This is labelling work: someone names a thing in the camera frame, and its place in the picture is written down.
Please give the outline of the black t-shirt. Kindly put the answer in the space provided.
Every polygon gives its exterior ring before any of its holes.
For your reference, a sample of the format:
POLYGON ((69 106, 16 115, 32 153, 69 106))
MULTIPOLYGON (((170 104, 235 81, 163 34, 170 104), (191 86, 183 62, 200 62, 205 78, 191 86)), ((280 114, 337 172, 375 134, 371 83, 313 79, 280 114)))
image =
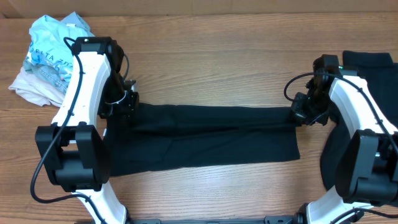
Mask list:
POLYGON ((300 159, 290 110, 139 104, 131 123, 108 120, 111 175, 300 159))

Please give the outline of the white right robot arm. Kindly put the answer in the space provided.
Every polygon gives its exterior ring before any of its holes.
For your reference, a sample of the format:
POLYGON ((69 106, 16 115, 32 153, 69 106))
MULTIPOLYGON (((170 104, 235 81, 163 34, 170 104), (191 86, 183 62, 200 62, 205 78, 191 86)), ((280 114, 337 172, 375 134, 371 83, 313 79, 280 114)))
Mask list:
POLYGON ((350 141, 337 160, 335 184, 318 200, 305 203, 291 223, 354 223, 364 214, 396 219, 374 210, 397 201, 397 128, 385 117, 355 68, 323 54, 308 73, 307 93, 291 100, 299 125, 325 125, 332 108, 341 115, 350 141))

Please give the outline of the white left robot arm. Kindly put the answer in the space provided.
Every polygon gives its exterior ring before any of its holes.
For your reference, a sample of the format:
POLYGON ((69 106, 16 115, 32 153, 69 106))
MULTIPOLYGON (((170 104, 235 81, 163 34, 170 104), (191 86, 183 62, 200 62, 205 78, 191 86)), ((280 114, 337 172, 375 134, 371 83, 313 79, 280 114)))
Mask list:
POLYGON ((30 182, 39 203, 78 198, 93 223, 130 223, 128 209, 109 182, 111 153, 96 128, 98 118, 126 124, 139 104, 137 83, 120 74, 127 59, 110 37, 64 38, 73 56, 65 99, 35 142, 41 159, 30 182))

